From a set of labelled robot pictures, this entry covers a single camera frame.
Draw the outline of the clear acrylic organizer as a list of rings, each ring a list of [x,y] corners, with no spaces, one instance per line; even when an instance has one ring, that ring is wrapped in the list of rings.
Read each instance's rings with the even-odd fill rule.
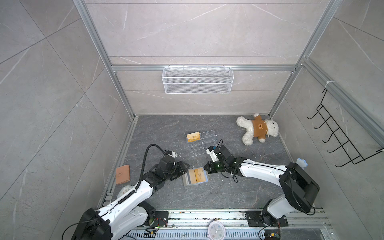
[[[197,157],[197,156],[206,154],[207,153],[206,150],[210,146],[216,146],[218,144],[215,130],[200,132],[200,135],[201,135],[201,140],[188,143],[191,157]]]

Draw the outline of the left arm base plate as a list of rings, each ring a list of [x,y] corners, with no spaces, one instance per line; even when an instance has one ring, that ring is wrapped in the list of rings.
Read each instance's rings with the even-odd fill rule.
[[[148,223],[145,225],[148,228],[155,227],[167,227],[169,221],[169,211],[156,211],[153,214],[149,215]]]

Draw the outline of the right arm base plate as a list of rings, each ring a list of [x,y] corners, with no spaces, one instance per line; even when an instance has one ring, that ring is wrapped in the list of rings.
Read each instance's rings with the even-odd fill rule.
[[[268,213],[262,211],[246,211],[245,218],[248,222],[249,227],[288,227],[288,221],[285,215],[279,219],[275,219]]]

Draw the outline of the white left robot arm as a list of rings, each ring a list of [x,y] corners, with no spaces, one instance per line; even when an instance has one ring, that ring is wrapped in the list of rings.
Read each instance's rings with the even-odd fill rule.
[[[146,202],[166,181],[173,181],[188,172],[190,165],[165,155],[144,173],[139,182],[111,204],[98,210],[85,211],[75,224],[73,240],[120,240],[132,229],[149,227],[156,209]]]

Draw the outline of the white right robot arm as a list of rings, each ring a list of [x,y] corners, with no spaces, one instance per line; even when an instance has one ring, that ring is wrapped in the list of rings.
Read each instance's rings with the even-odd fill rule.
[[[206,150],[211,160],[204,166],[208,174],[220,173],[224,178],[238,182],[238,177],[255,178],[272,183],[283,190],[283,194],[269,200],[260,213],[260,221],[271,226],[283,216],[295,210],[313,215],[314,201],[320,191],[319,185],[298,163],[270,165],[244,157],[234,157],[225,146],[210,146]]]

